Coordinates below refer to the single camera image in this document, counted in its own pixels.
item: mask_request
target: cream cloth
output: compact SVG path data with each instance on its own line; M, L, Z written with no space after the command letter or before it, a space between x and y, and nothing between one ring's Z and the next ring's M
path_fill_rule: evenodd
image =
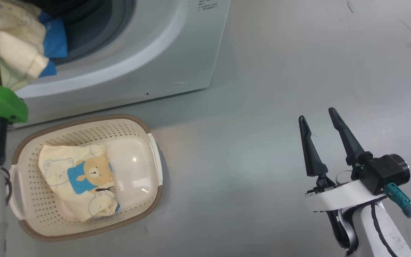
M39 168L52 191L80 221L115 213L115 180L104 145L44 145Z
M44 57L46 29L41 9L19 0L0 0L0 69L2 84L17 91L36 80L49 63Z

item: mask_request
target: floor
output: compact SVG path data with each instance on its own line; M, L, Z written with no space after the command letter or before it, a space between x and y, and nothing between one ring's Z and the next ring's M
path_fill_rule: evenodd
M235 0L210 87L88 114L131 114L165 158L159 206L141 221L73 241L27 236L8 210L9 257L343 256L311 213L297 119L330 177L346 170L335 107L365 150L411 168L411 2ZM65 121L10 133L23 138ZM411 180L402 189L411 197ZM385 206L411 247L411 219Z

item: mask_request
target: laundry basket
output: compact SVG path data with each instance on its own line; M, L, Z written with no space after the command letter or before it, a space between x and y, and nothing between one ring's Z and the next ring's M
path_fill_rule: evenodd
M37 163L44 145L91 143L107 146L120 208L113 216L80 222L52 192ZM10 207L23 230L40 241L92 236L138 221L155 209L163 187L155 139L142 121L129 115L93 117L34 133L20 143L12 163L10 175L13 184L18 182L21 201L13 196Z

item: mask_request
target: basket handle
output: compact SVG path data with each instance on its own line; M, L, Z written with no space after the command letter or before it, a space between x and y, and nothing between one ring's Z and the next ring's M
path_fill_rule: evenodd
M163 185L163 168L161 167L161 158L159 156L158 145L156 144L155 138L152 133L147 134L150 139L150 145L152 145L153 158L155 159L156 173L158 175L158 185Z
M21 176L20 176L20 173L18 172L17 165L12 165L12 166L10 167L9 174L10 174L10 182L11 182L11 184L12 184L12 188L14 188L14 187L13 187L13 185L14 185L14 177L15 177L15 174L17 174L17 176L18 176L18 182L19 182L19 184L20 184L20 189L21 189L21 190L20 190L20 191L21 191L21 198L24 199L24 197L25 197L25 192L23 191L23 183L21 182ZM16 216L19 220L24 220L24 219L25 219L25 215L23 214L24 212L22 212L22 211L20 210L20 208L18 207L17 203L15 202L15 196L14 196L14 193L13 193L13 192L12 192L12 196L11 196L10 199L9 199L9 205L10 205L10 208L12 209L12 212L15 214L15 216Z

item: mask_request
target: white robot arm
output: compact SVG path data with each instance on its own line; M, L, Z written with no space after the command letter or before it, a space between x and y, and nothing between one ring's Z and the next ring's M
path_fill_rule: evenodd
M411 257L411 249L381 203L388 197L411 218L410 199L398 188L409 181L409 166L396 154L374 158L362 149L336 109L329 108L329 114L347 153L346 162L352 166L352 181L336 185L326 176L328 168L313 145L305 117L300 116L307 176L318 177L316 187L305 194L308 209L328 215L346 256Z

